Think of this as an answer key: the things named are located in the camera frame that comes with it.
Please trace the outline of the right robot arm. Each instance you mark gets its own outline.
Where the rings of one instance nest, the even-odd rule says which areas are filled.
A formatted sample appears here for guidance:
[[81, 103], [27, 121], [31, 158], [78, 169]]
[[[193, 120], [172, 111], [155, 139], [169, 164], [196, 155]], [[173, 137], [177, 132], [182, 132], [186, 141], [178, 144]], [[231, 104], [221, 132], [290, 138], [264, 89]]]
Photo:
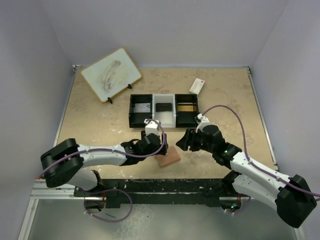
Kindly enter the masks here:
[[250, 158], [239, 147], [226, 142], [216, 125], [201, 130], [188, 128], [176, 145], [183, 151], [210, 153], [219, 165], [231, 170], [230, 179], [222, 183], [226, 195], [252, 197], [275, 210], [293, 228], [299, 228], [317, 206], [302, 176], [282, 174]]

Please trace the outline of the pink leather card holder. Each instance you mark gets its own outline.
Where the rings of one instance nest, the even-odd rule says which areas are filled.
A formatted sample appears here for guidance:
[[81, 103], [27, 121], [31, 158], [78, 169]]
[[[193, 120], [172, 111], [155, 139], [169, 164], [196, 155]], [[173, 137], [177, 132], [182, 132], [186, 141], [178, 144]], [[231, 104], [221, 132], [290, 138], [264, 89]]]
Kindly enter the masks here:
[[161, 168], [167, 167], [173, 163], [179, 162], [181, 160], [180, 155], [178, 154], [174, 146], [170, 146], [167, 149], [166, 155], [156, 155], [155, 159], [157, 160]]

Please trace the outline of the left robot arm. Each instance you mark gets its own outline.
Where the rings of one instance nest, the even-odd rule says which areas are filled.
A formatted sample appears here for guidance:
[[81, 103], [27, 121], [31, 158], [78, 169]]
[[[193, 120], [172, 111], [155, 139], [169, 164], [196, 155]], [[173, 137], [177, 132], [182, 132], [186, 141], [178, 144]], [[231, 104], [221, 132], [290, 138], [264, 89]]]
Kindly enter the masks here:
[[153, 155], [166, 155], [167, 136], [165, 133], [141, 132], [141, 139], [132, 139], [114, 146], [92, 147], [77, 144], [68, 138], [44, 153], [41, 157], [42, 172], [49, 188], [69, 184], [98, 196], [105, 187], [100, 174], [89, 167], [112, 165], [131, 166]]

